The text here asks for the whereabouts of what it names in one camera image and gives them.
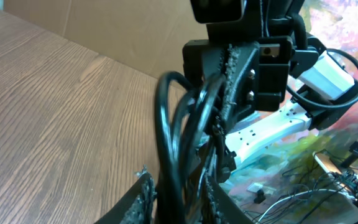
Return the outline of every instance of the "bolt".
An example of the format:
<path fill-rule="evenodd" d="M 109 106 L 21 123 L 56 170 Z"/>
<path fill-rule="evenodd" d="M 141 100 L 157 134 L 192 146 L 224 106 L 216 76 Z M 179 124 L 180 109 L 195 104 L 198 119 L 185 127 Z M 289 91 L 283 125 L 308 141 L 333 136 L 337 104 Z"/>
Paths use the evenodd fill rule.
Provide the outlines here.
<path fill-rule="evenodd" d="M 269 55 L 271 52 L 272 52 L 272 50 L 270 49 L 270 47 L 266 47 L 264 50 L 265 55 Z"/>
<path fill-rule="evenodd" d="M 248 95 L 247 95 L 247 100 L 250 100 L 250 101 L 254 100 L 254 92 L 253 92 L 253 91 L 250 91 L 250 92 L 248 93 Z"/>
<path fill-rule="evenodd" d="M 251 69 L 251 71 L 249 71 L 248 78 L 250 78 L 252 80 L 255 79 L 255 70 L 254 69 Z"/>

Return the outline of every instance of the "colorful painting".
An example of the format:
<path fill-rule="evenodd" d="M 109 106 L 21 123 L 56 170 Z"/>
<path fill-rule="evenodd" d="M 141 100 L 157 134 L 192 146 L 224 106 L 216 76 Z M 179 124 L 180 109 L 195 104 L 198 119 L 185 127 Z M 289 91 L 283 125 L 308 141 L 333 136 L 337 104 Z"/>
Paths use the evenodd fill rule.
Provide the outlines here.
<path fill-rule="evenodd" d="M 305 20 L 307 31 L 319 38 L 326 47 L 344 50 L 358 59 L 358 0 L 306 0 L 301 15 Z M 350 62 L 343 60 L 340 63 L 344 63 L 346 70 L 358 78 L 357 70 Z M 294 80 L 291 80 L 290 84 L 301 86 L 301 83 Z M 259 118 L 264 116 L 267 114 L 261 113 Z M 358 103 L 352 106 L 338 122 L 324 131 L 305 131 L 276 142 L 245 168 L 234 172 L 229 181 L 221 186 L 250 217 L 256 217 L 256 214 L 264 212 L 279 195 L 289 190 L 288 188 L 294 188 L 290 183 L 297 183 L 300 176 L 283 176 L 286 170 L 298 167 L 294 172 L 307 172 L 313 163 L 312 152 L 322 149 L 338 157 L 346 157 L 349 146 L 356 140 L 358 140 Z M 318 178 L 322 173 L 323 171 L 320 170 L 308 178 Z M 254 204 L 255 193 L 250 192 L 249 189 L 255 184 L 263 184 L 270 190 L 272 195 L 269 197 L 272 199 L 267 199 L 260 205 Z M 349 211 L 346 214 L 353 214 L 351 213 L 353 211 L 357 214 L 357 210 L 354 210 L 344 197 L 337 195 L 336 198 L 337 200 L 330 200 L 330 205 L 323 204 L 321 209 L 313 214 L 325 220 L 325 222 L 320 220 L 320 223 L 337 223 L 332 214 L 338 212 L 345 214 Z M 345 203 L 348 206 L 332 206 L 332 203 Z M 307 204 L 303 206 L 303 210 L 308 208 Z M 341 207 L 341 211 L 336 212 L 335 209 L 338 207 Z M 302 211 L 294 211 L 277 223 L 297 223 L 295 220 L 299 221 L 304 214 Z M 309 222 L 314 221 L 311 218 L 304 223 Z"/>

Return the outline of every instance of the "cardboard box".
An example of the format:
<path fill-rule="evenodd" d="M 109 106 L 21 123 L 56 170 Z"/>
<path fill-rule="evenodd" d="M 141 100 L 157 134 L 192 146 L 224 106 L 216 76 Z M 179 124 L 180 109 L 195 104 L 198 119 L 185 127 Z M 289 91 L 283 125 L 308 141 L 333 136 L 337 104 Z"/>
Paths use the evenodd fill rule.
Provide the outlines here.
<path fill-rule="evenodd" d="M 207 38 L 190 0 L 5 0 L 4 10 L 154 77 L 183 72 L 182 47 Z"/>

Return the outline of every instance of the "wood grain surface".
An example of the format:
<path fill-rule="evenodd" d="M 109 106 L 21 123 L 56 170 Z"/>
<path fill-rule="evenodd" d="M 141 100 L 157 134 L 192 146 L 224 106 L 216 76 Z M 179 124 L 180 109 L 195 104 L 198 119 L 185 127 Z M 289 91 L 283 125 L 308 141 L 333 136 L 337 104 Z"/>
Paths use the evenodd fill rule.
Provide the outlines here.
<path fill-rule="evenodd" d="M 93 223 L 157 178 L 156 82 L 0 11 L 0 223 Z"/>

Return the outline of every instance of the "white bracket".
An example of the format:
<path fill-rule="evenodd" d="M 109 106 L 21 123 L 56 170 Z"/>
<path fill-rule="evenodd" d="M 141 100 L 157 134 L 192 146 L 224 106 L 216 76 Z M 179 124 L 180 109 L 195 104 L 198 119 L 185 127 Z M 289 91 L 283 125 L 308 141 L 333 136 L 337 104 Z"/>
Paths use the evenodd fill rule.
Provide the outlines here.
<path fill-rule="evenodd" d="M 226 136 L 226 146 L 237 154 L 237 168 L 247 158 L 261 151 L 277 140 L 290 134 L 307 130 L 311 124 L 311 118 L 307 111 L 298 103 L 290 100 L 270 116 Z"/>

